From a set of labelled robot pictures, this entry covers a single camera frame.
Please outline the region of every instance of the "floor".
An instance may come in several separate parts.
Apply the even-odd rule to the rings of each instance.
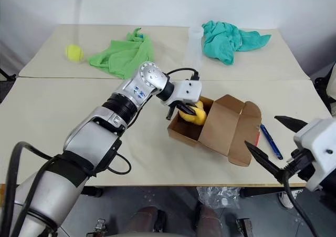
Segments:
[[[304,190],[297,197],[321,236],[336,232],[336,214],[319,202],[320,192]],[[62,225],[59,236],[85,236],[95,227],[98,218],[108,222],[108,234],[123,229],[138,209],[154,205],[167,213],[167,231],[195,236],[192,230],[197,191],[191,187],[113,187],[105,188],[100,198],[81,195]],[[236,227],[237,218],[250,218],[257,237],[310,237],[308,227],[295,209],[281,206],[276,194],[239,199],[240,209],[217,209],[223,224],[223,236],[242,236]]]

